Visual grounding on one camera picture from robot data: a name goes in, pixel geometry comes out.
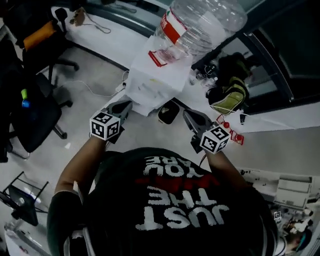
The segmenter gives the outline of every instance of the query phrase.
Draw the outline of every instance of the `red label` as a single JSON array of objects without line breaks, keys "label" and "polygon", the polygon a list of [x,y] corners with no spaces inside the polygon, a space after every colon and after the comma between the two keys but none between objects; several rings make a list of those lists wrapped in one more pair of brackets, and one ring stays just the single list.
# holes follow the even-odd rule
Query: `red label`
[{"label": "red label", "polygon": [[180,38],[179,33],[175,30],[175,28],[171,25],[170,22],[167,21],[167,14],[165,13],[161,19],[161,27],[165,33],[165,35],[171,40],[173,44],[177,42]]}]

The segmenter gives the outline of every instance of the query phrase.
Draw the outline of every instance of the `cable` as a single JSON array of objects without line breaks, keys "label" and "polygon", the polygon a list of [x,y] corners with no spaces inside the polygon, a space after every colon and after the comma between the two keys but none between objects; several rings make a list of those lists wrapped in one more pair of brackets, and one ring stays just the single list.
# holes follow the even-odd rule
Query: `cable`
[{"label": "cable", "polygon": [[199,167],[201,167],[203,161],[204,161],[206,158],[207,158],[207,155],[205,154],[205,155],[202,157],[201,161],[200,161]]},{"label": "cable", "polygon": [[84,26],[95,26],[96,29],[100,30],[102,33],[105,33],[105,34],[110,34],[111,33],[111,29],[108,28],[108,27],[105,27],[105,26],[101,26],[99,23],[97,23],[96,21],[94,21],[87,13],[87,11],[85,10],[85,8],[81,7],[81,9],[83,10],[83,12],[85,13],[85,15],[88,17],[88,19],[94,23],[94,24],[82,24]]},{"label": "cable", "polygon": [[116,91],[114,94],[108,95],[108,96],[107,96],[107,95],[96,94],[96,93],[94,93],[94,92],[91,90],[91,88],[89,87],[89,85],[87,85],[84,81],[81,81],[81,80],[67,81],[67,82],[64,82],[61,86],[56,87],[56,88],[54,88],[54,89],[58,89],[58,88],[61,88],[61,87],[65,86],[66,84],[76,83],[76,82],[83,83],[83,84],[89,89],[89,91],[90,91],[93,95],[95,95],[95,96],[104,97],[104,98],[111,98],[111,97],[115,96],[115,95],[118,93],[118,92]]},{"label": "cable", "polygon": [[[227,110],[227,111],[230,111],[232,113],[236,113],[237,111],[233,111],[233,110],[230,110],[230,109],[227,109],[227,108],[224,108],[224,107],[220,107],[220,106],[213,106],[213,108],[217,108],[217,109],[222,109],[222,110]],[[267,119],[264,119],[264,118],[261,118],[261,117],[255,117],[253,115],[249,115],[249,114],[245,114],[245,113],[241,113],[240,115],[244,115],[244,116],[247,116],[247,117],[250,117],[250,118],[254,118],[254,119],[259,119],[259,120],[262,120],[262,121],[265,121],[267,123],[272,123],[274,125],[278,125],[278,126],[283,126],[283,127],[288,127],[290,129],[293,129],[293,130],[296,130],[297,128],[294,128],[294,127],[291,127],[289,125],[286,125],[285,123],[279,123],[279,122],[275,122],[275,121],[271,121],[271,120],[267,120]]]}]

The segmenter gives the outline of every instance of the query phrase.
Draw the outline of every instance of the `yellow object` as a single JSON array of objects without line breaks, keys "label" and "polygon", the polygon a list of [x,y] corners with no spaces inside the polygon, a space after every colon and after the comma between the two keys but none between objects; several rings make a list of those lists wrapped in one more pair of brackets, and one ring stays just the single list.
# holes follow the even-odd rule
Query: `yellow object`
[{"label": "yellow object", "polygon": [[23,40],[24,48],[26,51],[36,47],[45,39],[51,37],[55,32],[54,26],[52,25],[52,21],[49,21],[42,28],[38,29],[33,34],[29,35]]},{"label": "yellow object", "polygon": [[26,100],[28,98],[28,95],[27,95],[27,89],[23,89],[21,91],[21,95],[22,95],[22,99],[23,100]]}]

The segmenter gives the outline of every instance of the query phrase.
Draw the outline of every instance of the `green object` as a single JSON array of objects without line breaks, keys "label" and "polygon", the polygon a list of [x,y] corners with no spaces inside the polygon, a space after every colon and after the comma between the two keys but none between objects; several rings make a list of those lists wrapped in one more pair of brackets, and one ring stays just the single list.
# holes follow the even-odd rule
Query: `green object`
[{"label": "green object", "polygon": [[22,99],[23,99],[23,100],[28,99],[27,89],[23,89],[23,90],[21,91],[21,95],[22,95]]},{"label": "green object", "polygon": [[248,97],[245,83],[235,76],[231,77],[229,86],[216,87],[207,93],[211,108],[223,115],[240,109]]}]

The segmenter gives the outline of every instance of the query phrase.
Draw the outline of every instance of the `white cube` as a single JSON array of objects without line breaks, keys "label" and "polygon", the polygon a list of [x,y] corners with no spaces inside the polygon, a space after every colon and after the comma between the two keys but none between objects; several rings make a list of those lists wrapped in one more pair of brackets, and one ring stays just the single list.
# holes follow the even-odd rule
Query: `white cube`
[{"label": "white cube", "polygon": [[118,135],[120,132],[120,118],[101,111],[90,118],[90,133],[104,141]]},{"label": "white cube", "polygon": [[200,146],[204,150],[216,154],[226,147],[230,138],[231,134],[220,124],[203,133]]}]

